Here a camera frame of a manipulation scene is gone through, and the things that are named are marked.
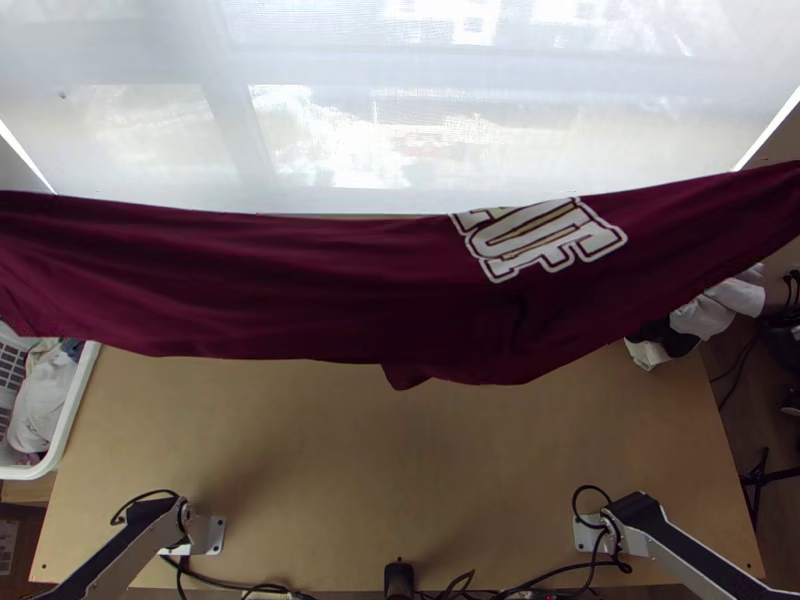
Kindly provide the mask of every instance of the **white curtain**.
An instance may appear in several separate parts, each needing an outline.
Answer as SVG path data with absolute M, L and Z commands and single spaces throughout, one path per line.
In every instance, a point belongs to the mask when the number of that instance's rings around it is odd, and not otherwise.
M 797 0 L 0 0 L 0 120 L 59 194 L 514 205 L 731 169 L 800 84 L 798 23 Z

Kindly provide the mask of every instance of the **maroon shirt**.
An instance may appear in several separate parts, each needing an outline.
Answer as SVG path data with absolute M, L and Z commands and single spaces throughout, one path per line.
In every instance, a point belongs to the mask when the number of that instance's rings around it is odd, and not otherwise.
M 341 220 L 0 192 L 0 318 L 152 356 L 530 381 L 800 235 L 800 162 L 530 207 Z

